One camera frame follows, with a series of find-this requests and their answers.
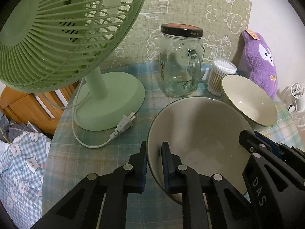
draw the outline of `table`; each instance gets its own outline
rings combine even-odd
[[[56,129],[46,164],[42,189],[44,214],[89,173],[104,175],[126,164],[129,157],[140,150],[141,141],[147,139],[155,116],[169,103],[178,99],[166,97],[159,89],[157,63],[129,65],[111,71],[128,72],[136,76],[145,87],[145,100],[133,121],[134,126],[107,146],[89,149],[81,146],[74,138],[72,110],[65,110]],[[207,91],[203,83],[199,84],[198,90],[192,96],[216,98]],[[278,122],[261,133],[275,142],[301,148],[303,144],[292,118],[278,97],[274,102],[278,111]],[[78,137],[91,145],[104,143],[113,131],[110,129],[93,132],[78,126],[75,128]],[[182,206],[172,201],[159,188],[149,169],[144,193],[128,195],[126,228],[182,228]]]

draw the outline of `small white fan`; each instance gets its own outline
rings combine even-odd
[[[283,103],[299,131],[305,130],[305,85],[294,83],[287,89]]]

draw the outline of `price tag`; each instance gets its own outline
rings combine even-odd
[[[261,40],[261,39],[256,35],[255,32],[253,32],[253,31],[251,31],[251,30],[249,30],[249,29],[247,29],[246,31],[248,32],[248,34],[249,34],[252,38],[254,38],[254,39],[256,39],[256,40]]]

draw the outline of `gray cloth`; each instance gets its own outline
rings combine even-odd
[[[14,120],[7,118],[0,112],[0,140],[5,143],[11,143],[14,138],[20,136],[25,131],[28,132],[42,132],[37,126],[29,123],[29,126],[21,123],[18,124]]]

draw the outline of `power cord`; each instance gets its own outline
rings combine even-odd
[[[77,94],[75,96],[75,101],[77,102],[78,99],[78,95],[80,93],[80,88],[77,91]],[[110,135],[110,139],[107,140],[105,143],[101,144],[101,145],[97,145],[97,146],[91,146],[91,145],[87,145],[85,143],[83,143],[76,135],[75,130],[74,130],[74,116],[76,113],[76,108],[73,108],[73,112],[72,112],[72,131],[74,134],[74,137],[76,138],[76,140],[83,146],[86,146],[88,148],[92,148],[92,149],[96,149],[96,148],[100,148],[103,147],[105,145],[107,145],[110,141],[116,139],[121,133],[125,132],[128,128],[132,127],[132,121],[135,119],[135,112],[132,112],[130,115],[126,116],[123,115],[123,119],[120,121],[120,123],[116,126],[116,129],[112,132],[112,134]]]
[[[79,88],[78,88],[78,91],[75,95],[75,101],[77,102],[78,100],[78,96],[79,96],[79,93],[80,93],[80,89],[81,87],[83,86],[83,83],[84,83],[84,78],[82,78],[82,80],[80,81],[80,85],[79,85]],[[92,149],[95,149],[95,148],[100,148],[100,147],[103,147],[105,145],[107,145],[110,141],[116,139],[121,133],[125,132],[128,128],[132,127],[132,121],[135,119],[135,112],[132,112],[130,113],[130,115],[126,116],[126,115],[123,115],[123,119],[120,121],[120,123],[116,126],[116,129],[112,132],[112,134],[110,135],[110,139],[107,140],[105,143],[101,144],[101,145],[97,145],[97,146],[91,146],[91,145],[87,145],[85,143],[83,143],[77,136],[76,136],[76,133],[75,133],[75,130],[74,130],[74,116],[75,116],[75,113],[76,113],[76,107],[80,104],[82,104],[89,96],[90,92],[86,95],[86,97],[79,103],[73,105],[73,106],[69,106],[69,107],[60,107],[60,106],[57,106],[55,104],[53,104],[46,96],[45,94],[42,93],[42,96],[46,99],[46,101],[48,103],[50,103],[52,106],[56,107],[56,108],[60,108],[60,109],[70,109],[72,108],[73,111],[72,111],[72,131],[73,131],[73,134],[74,134],[74,137],[76,138],[76,140],[83,146],[86,146],[88,148],[92,148]]]
[[[82,80],[80,81],[80,85],[79,85],[78,90],[80,90],[80,88],[83,86],[83,81],[84,81],[84,79],[82,78]],[[60,109],[69,109],[69,108],[74,108],[74,107],[76,107],[76,106],[78,106],[78,105],[81,105],[81,104],[88,98],[89,95],[90,95],[90,91],[88,92],[88,94],[86,95],[86,97],[85,97],[81,102],[79,102],[79,103],[77,103],[77,104],[75,104],[75,105],[73,105],[73,106],[69,106],[69,107],[60,107],[60,106],[58,106],[58,105],[52,103],[52,102],[45,96],[45,94],[42,93],[43,98],[44,98],[48,103],[50,103],[53,107],[60,108]]]

